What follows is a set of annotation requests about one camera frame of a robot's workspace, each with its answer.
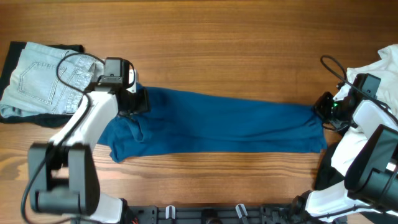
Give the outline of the blue t-shirt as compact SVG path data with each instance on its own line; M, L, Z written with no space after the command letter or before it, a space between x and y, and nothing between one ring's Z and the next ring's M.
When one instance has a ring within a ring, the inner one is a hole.
M299 152L326 149L308 105L243 100L147 87L151 110L112 119L98 144L114 162L185 152Z

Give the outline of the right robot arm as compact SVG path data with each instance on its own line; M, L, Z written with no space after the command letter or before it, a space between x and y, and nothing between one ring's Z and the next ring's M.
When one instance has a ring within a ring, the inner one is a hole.
M360 73L342 100L326 92L315 103L313 110L322 121L336 131L360 128L366 143L343 181L295 198L290 223L333 222L356 212L397 215L397 120L376 99L380 82Z

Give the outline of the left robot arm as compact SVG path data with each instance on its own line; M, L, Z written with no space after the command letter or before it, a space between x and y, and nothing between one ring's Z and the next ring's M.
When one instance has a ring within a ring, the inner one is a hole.
M104 73L83 91L83 101L69 122L48 142L28 150L29 181L21 200L21 217L32 223L35 213L61 215L61 223L138 223L127 201L102 193L93 161L95 148L108 123L119 114L147 112L146 90L131 93L136 84L128 60L108 57Z

